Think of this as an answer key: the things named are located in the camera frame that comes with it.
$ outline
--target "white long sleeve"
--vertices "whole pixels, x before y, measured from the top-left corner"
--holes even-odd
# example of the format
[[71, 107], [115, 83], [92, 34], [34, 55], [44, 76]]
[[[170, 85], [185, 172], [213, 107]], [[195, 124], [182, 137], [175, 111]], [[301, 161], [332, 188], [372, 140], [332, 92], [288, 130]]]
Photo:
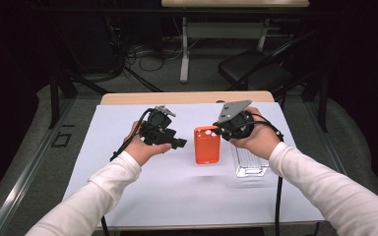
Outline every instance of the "white long sleeve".
[[106, 164], [86, 186], [46, 214], [27, 235], [92, 235], [113, 210], [124, 188], [137, 180], [141, 167], [126, 151]]
[[378, 196], [285, 143], [276, 146], [269, 163], [320, 209], [339, 235], [378, 236]]

